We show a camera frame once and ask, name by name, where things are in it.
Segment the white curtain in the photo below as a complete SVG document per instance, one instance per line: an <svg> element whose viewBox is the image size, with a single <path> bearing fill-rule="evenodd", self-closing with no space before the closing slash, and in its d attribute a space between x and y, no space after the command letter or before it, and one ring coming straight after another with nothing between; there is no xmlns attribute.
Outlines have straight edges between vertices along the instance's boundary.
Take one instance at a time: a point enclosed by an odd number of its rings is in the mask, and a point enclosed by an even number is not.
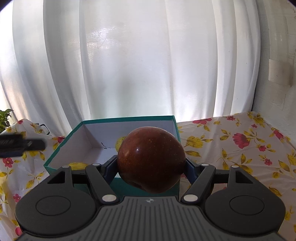
<svg viewBox="0 0 296 241"><path fill-rule="evenodd" d="M0 34L0 109L55 135L86 119L252 106L255 0L14 0Z"/></svg>

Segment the white brick wall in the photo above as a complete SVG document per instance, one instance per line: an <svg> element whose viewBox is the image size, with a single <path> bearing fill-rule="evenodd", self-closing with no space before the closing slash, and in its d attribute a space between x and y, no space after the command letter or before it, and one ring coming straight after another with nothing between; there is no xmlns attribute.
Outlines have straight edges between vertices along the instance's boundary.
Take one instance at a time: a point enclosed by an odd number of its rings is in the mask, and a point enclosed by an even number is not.
<svg viewBox="0 0 296 241"><path fill-rule="evenodd" d="M272 15L264 1L268 1L273 9ZM260 112L269 123L296 143L296 8L288 0L256 2L261 31L261 56L253 110ZM276 29L276 32L270 31L270 28ZM273 45L275 38L286 41L287 46ZM291 87L268 80L270 56L290 63L293 68Z"/></svg>

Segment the box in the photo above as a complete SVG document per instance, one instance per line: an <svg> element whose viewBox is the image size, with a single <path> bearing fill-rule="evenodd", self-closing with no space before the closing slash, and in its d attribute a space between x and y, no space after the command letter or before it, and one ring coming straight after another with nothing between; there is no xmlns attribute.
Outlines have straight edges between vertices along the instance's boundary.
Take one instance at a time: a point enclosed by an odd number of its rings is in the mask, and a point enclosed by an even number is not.
<svg viewBox="0 0 296 241"><path fill-rule="evenodd" d="M44 164L49 174L63 165L72 162L87 164L104 164L113 155L117 155L121 137L142 126L162 128L180 142L177 123L174 116L144 116L85 120L76 126L64 141L57 147ZM84 184L76 184L76 188L88 192ZM130 186L116 175L110 187L122 199L123 196L178 196L179 183L161 194L150 194Z"/></svg>

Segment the curtain fold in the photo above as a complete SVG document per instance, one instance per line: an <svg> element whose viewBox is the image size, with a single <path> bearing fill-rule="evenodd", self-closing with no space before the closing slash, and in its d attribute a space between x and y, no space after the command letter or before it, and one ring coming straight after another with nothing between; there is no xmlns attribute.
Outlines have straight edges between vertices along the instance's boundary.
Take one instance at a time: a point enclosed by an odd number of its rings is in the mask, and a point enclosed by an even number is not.
<svg viewBox="0 0 296 241"><path fill-rule="evenodd" d="M0 32L0 109L55 135L86 119L252 106L255 0L14 0Z"/></svg>

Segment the pink flower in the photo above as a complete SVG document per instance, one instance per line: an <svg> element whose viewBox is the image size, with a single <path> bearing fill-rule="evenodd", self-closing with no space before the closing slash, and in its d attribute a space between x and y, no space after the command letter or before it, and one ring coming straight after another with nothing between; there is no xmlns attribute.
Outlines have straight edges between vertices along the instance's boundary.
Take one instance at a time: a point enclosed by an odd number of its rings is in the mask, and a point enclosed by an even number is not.
<svg viewBox="0 0 296 241"><path fill-rule="evenodd" d="M212 120L212 118L207 118L207 119L202 119L202 120L194 120L192 123L206 125L207 121L211 121L211 120Z"/></svg>
<svg viewBox="0 0 296 241"><path fill-rule="evenodd" d="M21 236L22 235L22 230L20 229L20 227L17 227L15 229L15 233L16 233L17 236Z"/></svg>
<svg viewBox="0 0 296 241"><path fill-rule="evenodd" d="M266 158L264 164L270 166L272 164L272 161Z"/></svg>
<svg viewBox="0 0 296 241"><path fill-rule="evenodd" d="M235 118L232 115L230 115L230 116L227 116L227 120L229 120L229 121L235 121Z"/></svg>
<svg viewBox="0 0 296 241"><path fill-rule="evenodd" d="M3 158L2 161L6 167L12 168L13 160L10 157Z"/></svg>
<svg viewBox="0 0 296 241"><path fill-rule="evenodd" d="M284 136L277 129L274 130L274 134L279 140L284 138Z"/></svg>
<svg viewBox="0 0 296 241"><path fill-rule="evenodd" d="M65 137L58 137L58 138L57 138L57 142L58 142L58 143L61 143L64 139L65 139Z"/></svg>
<svg viewBox="0 0 296 241"><path fill-rule="evenodd" d="M13 196L13 199L15 200L15 202L20 201L21 198L22 198L22 197L19 196L18 194L15 194L15 196Z"/></svg>
<svg viewBox="0 0 296 241"><path fill-rule="evenodd" d="M236 145L239 146L239 148L243 149L244 147L248 146L250 144L250 141L246 138L244 134L236 133L232 137L233 141Z"/></svg>
<svg viewBox="0 0 296 241"><path fill-rule="evenodd" d="M259 151L265 151L266 150L266 147L265 146L260 146L259 147Z"/></svg>

